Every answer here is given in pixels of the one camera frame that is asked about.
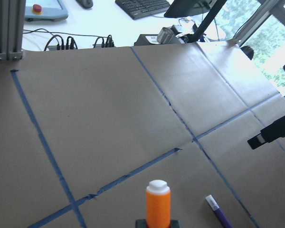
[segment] white desk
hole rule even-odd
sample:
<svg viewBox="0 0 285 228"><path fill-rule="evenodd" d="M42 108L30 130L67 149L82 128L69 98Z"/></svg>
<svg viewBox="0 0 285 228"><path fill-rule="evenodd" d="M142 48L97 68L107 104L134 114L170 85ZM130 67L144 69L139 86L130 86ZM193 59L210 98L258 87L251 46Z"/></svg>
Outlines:
<svg viewBox="0 0 285 228"><path fill-rule="evenodd" d="M91 9L82 8L76 0L64 0L69 16L61 21L33 21L24 23L24 29L35 30L45 28L49 31L67 32L107 37L113 36L115 46L133 46L140 34L158 34L162 27L178 24L177 19L156 18L153 16L142 19L131 19L114 0L93 0ZM24 34L22 48L25 50L43 51L50 34ZM95 37L74 36L79 49L91 48Z"/></svg>

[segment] emergency stop button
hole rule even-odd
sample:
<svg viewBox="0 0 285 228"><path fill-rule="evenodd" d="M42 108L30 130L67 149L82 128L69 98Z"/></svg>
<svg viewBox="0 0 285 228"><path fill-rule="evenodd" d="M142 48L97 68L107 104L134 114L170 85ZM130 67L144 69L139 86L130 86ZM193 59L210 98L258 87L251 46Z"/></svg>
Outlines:
<svg viewBox="0 0 285 228"><path fill-rule="evenodd" d="M42 7L38 4L34 4L32 12L36 14L42 14Z"/></svg>

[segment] black monitor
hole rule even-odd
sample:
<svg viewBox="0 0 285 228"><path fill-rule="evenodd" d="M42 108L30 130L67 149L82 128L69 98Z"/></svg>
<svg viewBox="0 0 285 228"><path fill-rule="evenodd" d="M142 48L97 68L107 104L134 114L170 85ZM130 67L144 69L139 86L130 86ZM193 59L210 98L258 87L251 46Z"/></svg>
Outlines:
<svg viewBox="0 0 285 228"><path fill-rule="evenodd" d="M164 17L183 18L208 12L216 0L174 0Z"/></svg>

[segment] orange object with white cap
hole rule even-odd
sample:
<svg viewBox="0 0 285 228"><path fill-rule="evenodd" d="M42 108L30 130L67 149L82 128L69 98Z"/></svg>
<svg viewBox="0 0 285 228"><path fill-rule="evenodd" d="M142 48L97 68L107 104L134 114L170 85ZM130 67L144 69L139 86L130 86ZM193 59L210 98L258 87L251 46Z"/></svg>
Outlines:
<svg viewBox="0 0 285 228"><path fill-rule="evenodd" d="M171 191L167 182L149 182L146 189L146 207L148 228L170 228Z"/></svg>

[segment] light blue control panel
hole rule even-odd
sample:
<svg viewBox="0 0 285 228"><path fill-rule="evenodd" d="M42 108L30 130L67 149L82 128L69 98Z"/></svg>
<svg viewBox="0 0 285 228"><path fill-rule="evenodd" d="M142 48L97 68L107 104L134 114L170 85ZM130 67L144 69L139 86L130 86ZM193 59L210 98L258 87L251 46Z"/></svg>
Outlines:
<svg viewBox="0 0 285 228"><path fill-rule="evenodd" d="M25 20L63 20L68 17L68 11L62 0L27 0L25 5Z"/></svg>

